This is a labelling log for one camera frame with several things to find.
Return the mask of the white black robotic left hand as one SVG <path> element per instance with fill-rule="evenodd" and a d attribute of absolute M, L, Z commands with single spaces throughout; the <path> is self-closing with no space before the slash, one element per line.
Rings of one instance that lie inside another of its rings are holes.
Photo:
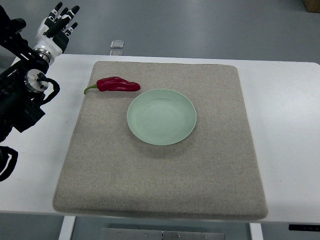
<path fill-rule="evenodd" d="M 78 5 L 70 9 L 62 7 L 63 3 L 59 2 L 41 22 L 35 37 L 35 49 L 44 49 L 53 56 L 59 56 L 65 52 L 70 36 L 78 26 L 78 23 L 72 20 L 80 7 Z"/>

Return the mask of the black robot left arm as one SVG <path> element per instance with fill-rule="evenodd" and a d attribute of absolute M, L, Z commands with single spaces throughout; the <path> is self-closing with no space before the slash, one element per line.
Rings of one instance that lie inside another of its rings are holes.
<path fill-rule="evenodd" d="M 0 45 L 9 50 L 18 62 L 0 74 L 0 140 L 12 129 L 20 133 L 34 126 L 44 115 L 42 105 L 50 102 L 60 91 L 59 84 L 47 78 L 48 56 L 35 51 L 22 38 L 26 27 L 22 18 L 11 19 L 0 9 Z"/>

